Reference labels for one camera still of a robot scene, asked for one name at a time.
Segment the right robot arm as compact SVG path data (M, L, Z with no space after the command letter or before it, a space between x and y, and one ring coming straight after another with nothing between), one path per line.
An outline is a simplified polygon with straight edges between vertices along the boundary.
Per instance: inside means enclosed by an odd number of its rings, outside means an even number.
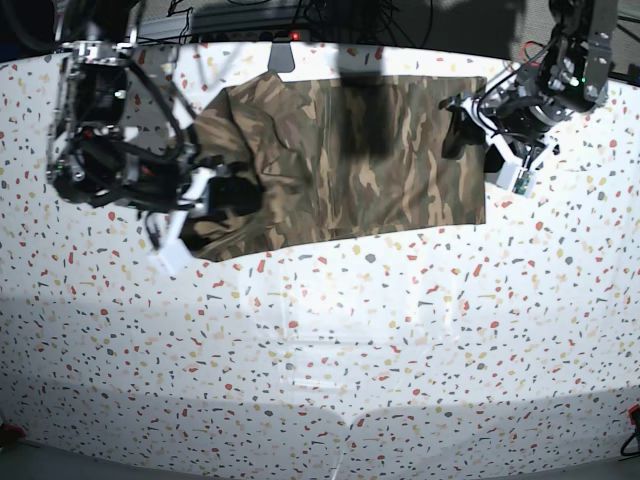
M48 133L47 180L72 204L119 204L143 218L155 267L174 275L193 256L181 238L187 220L226 221L257 211L259 186L239 164L208 154L194 125L181 128L173 107L133 54L143 1L71 1L56 32L68 57L60 69ZM123 124L135 78L175 133L164 152L136 146Z

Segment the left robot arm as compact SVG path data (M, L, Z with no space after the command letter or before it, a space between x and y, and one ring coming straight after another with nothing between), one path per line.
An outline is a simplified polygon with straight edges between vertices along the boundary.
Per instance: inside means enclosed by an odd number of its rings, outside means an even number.
M482 145L489 181L522 196L531 196L539 170L560 151L550 131L605 103L613 58L617 2L552 1L549 10L555 26L536 55L485 92L440 104L452 114L443 157L458 160Z

